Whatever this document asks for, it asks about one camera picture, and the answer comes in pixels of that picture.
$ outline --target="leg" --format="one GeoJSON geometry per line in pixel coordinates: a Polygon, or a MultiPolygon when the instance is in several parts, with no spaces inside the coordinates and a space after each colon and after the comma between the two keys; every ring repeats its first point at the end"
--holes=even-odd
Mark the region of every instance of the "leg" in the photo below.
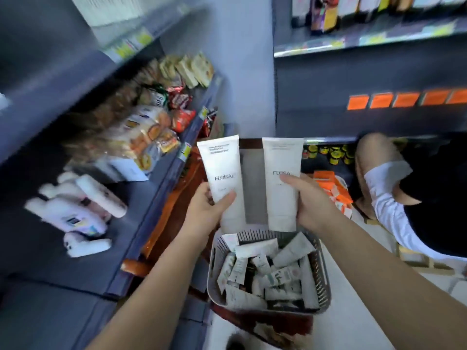
{"type": "Polygon", "coordinates": [[[375,212],[371,206],[370,190],[365,181],[365,174],[371,169],[386,162],[404,160],[391,140],[381,134],[365,135],[357,145],[355,153],[355,170],[363,197],[355,203],[370,219],[376,220],[375,212]]]}

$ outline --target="knee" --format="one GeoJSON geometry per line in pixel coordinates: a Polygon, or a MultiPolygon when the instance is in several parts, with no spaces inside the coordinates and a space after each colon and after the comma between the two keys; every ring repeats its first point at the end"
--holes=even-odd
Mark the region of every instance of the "knee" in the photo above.
{"type": "Polygon", "coordinates": [[[386,145],[388,137],[380,132],[372,132],[362,137],[357,144],[357,152],[368,151],[386,145]]]}

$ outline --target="person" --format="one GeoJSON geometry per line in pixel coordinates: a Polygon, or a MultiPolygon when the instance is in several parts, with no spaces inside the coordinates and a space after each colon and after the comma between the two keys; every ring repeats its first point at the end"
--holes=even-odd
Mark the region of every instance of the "person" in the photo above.
{"type": "Polygon", "coordinates": [[[357,207],[397,242],[433,259],[467,261],[467,136],[460,135],[413,171],[391,140],[365,135],[355,152],[363,194],[357,207]]]}
{"type": "MultiPolygon", "coordinates": [[[[311,178],[280,178],[299,191],[298,223],[323,241],[396,349],[465,348],[467,307],[345,217],[311,178]]],[[[169,347],[194,264],[235,193],[230,192],[213,206],[209,197],[208,184],[202,183],[177,237],[87,350],[169,347]]]]}

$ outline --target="shorts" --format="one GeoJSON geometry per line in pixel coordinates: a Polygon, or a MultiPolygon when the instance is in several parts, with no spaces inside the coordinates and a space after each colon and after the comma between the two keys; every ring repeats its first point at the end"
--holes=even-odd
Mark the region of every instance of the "shorts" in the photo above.
{"type": "Polygon", "coordinates": [[[394,184],[412,172],[406,161],[386,162],[365,174],[365,181],[370,189],[371,205],[375,209],[378,221],[394,235],[396,241],[403,247],[422,253],[433,259],[458,259],[436,252],[425,245],[410,226],[404,211],[404,205],[396,202],[392,196],[394,184]]]}

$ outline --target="gray plastic basket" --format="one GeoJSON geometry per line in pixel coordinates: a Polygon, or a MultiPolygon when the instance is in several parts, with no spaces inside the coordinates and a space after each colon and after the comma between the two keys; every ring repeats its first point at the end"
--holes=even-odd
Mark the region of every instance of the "gray plastic basket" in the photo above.
{"type": "MultiPolygon", "coordinates": [[[[277,238],[279,246],[288,243],[298,232],[302,232],[313,246],[316,248],[315,252],[308,255],[310,265],[312,267],[313,278],[316,283],[316,290],[318,293],[318,309],[300,309],[295,310],[289,307],[279,307],[277,309],[267,309],[261,312],[282,312],[282,313],[294,313],[302,315],[312,315],[323,313],[327,310],[331,304],[331,289],[329,285],[329,278],[327,276],[326,266],[324,264],[323,251],[321,250],[321,243],[319,238],[313,235],[306,229],[299,229],[297,232],[276,232],[270,231],[265,225],[253,225],[252,229],[244,230],[237,233],[240,244],[247,244],[252,242],[264,241],[266,239],[277,238]]],[[[218,306],[227,308],[225,295],[220,294],[219,287],[217,285],[217,278],[219,277],[220,270],[224,263],[224,259],[227,253],[230,252],[229,248],[221,238],[222,231],[219,229],[214,234],[213,247],[211,249],[211,258],[209,261],[209,274],[207,278],[207,293],[209,298],[218,306]]],[[[245,312],[245,310],[232,309],[236,312],[245,312]]]]}

